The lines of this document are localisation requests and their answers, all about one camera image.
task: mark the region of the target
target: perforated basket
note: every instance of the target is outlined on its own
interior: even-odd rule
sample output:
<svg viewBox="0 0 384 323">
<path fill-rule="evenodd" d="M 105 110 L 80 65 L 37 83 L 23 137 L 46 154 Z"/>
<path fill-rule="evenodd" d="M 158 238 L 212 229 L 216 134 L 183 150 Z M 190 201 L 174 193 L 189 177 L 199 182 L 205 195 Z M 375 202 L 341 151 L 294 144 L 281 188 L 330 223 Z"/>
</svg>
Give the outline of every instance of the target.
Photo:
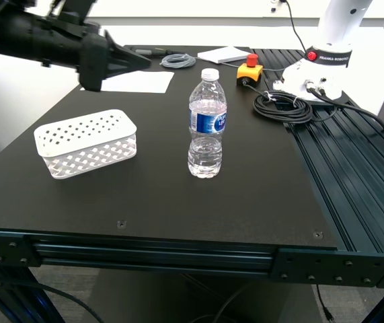
<svg viewBox="0 0 384 323">
<path fill-rule="evenodd" d="M 46 124 L 34 136 L 51 176 L 63 179 L 135 156 L 136 131 L 123 111 L 108 110 Z"/>
</svg>

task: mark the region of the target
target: plastic water bottle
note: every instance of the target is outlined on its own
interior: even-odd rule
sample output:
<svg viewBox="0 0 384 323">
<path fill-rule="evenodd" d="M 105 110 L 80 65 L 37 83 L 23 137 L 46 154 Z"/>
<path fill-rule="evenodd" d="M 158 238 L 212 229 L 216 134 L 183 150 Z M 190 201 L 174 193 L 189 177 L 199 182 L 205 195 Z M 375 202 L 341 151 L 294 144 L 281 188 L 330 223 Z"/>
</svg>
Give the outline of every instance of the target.
<svg viewBox="0 0 384 323">
<path fill-rule="evenodd" d="M 189 101 L 189 129 L 192 142 L 188 166 L 194 176 L 212 178 L 221 167 L 221 137 L 226 124 L 226 97 L 217 81 L 219 71 L 202 70 L 202 81 Z"/>
</svg>

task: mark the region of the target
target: white paper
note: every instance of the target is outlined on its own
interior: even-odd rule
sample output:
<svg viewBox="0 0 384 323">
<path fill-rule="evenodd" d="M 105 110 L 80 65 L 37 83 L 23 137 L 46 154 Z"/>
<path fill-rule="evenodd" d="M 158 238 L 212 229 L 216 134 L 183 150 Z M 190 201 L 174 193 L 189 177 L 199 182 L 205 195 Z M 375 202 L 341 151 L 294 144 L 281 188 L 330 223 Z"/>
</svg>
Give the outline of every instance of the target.
<svg viewBox="0 0 384 323">
<path fill-rule="evenodd" d="M 126 73 L 104 80 L 101 91 L 165 93 L 173 76 L 173 72 Z"/>
<path fill-rule="evenodd" d="M 246 59 L 249 52 L 239 50 L 238 48 L 228 46 L 209 50 L 208 52 L 198 53 L 200 59 L 210 61 L 216 64 L 238 61 L 239 59 Z"/>
</svg>

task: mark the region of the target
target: bottle label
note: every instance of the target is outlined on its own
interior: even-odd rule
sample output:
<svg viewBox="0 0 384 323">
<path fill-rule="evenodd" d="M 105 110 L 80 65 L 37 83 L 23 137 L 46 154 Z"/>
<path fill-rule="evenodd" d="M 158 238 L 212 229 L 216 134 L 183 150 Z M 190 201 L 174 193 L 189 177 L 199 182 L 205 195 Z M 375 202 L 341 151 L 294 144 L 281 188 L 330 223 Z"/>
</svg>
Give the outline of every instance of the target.
<svg viewBox="0 0 384 323">
<path fill-rule="evenodd" d="M 189 127 L 198 133 L 219 133 L 225 128 L 226 112 L 207 116 L 189 110 Z"/>
</svg>

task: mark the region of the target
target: coiled cable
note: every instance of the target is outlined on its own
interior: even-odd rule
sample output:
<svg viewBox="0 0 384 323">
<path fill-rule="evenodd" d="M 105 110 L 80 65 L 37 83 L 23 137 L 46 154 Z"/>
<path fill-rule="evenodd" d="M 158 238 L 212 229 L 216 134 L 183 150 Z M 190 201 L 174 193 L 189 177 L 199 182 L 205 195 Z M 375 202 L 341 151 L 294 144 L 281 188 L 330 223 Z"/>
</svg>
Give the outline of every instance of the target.
<svg viewBox="0 0 384 323">
<path fill-rule="evenodd" d="M 189 54 L 172 54 L 162 58 L 160 65 L 170 69 L 182 69 L 191 67 L 196 63 L 196 59 Z"/>
<path fill-rule="evenodd" d="M 243 85 L 259 94 L 253 102 L 253 109 L 261 116 L 278 122 L 292 124 L 303 124 L 310 121 L 322 122 L 333 117 L 338 110 L 337 108 L 334 108 L 328 117 L 317 119 L 313 117 L 313 107 L 311 104 L 297 96 L 283 91 L 260 92 L 246 82 L 243 82 Z M 268 106 L 270 102 L 288 104 L 293 108 L 289 110 L 279 110 L 276 106 Z"/>
</svg>

